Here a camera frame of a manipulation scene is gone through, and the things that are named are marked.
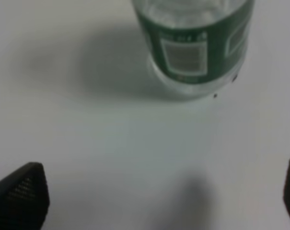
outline white surface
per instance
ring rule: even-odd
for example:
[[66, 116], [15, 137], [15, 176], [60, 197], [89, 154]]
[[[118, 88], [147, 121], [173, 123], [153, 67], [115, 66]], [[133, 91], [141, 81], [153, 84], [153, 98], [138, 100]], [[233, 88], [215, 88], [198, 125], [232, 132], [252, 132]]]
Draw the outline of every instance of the white surface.
[[128, 0], [0, 0], [0, 179], [44, 164], [46, 230], [135, 230], [157, 191], [202, 169], [217, 229], [290, 229], [290, 0], [257, 2], [247, 61], [215, 100], [148, 93], [145, 50]]

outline bottle bottom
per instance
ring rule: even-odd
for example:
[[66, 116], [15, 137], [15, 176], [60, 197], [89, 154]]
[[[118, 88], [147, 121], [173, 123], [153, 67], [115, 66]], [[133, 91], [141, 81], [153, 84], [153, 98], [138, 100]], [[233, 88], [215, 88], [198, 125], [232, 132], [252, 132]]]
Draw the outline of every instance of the bottle bottom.
[[149, 56], [148, 60], [148, 69], [150, 75], [157, 78], [172, 97], [179, 99], [197, 99], [215, 93], [217, 90], [233, 81], [238, 75], [244, 61], [245, 55], [243, 55], [241, 60], [224, 76], [208, 83], [196, 85], [172, 80], [159, 69], [151, 56]]

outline green label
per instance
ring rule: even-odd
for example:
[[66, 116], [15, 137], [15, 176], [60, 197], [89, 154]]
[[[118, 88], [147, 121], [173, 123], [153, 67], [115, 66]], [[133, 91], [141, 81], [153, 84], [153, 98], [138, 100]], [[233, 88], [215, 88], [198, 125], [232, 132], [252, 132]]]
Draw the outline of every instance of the green label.
[[196, 29], [171, 29], [137, 11], [151, 55], [169, 78], [203, 84], [225, 75], [247, 49], [250, 19], [255, 0], [247, 0], [227, 18]]

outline bottle label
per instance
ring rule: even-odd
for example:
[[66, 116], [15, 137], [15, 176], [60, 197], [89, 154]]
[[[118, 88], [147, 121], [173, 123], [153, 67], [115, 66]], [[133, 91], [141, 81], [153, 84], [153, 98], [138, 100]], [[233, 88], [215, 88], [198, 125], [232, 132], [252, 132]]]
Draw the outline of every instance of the bottle label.
[[156, 65], [169, 78], [203, 84], [222, 77], [247, 49], [255, 0], [247, 0], [225, 19], [196, 29], [172, 29], [136, 11]]

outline plastic bottle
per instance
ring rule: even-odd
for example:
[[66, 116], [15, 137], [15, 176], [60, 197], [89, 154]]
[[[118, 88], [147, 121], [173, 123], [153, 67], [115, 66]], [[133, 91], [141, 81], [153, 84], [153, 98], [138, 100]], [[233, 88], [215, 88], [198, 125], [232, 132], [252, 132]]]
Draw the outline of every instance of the plastic bottle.
[[197, 98], [238, 74], [255, 0], [133, 0], [150, 69], [171, 93]]

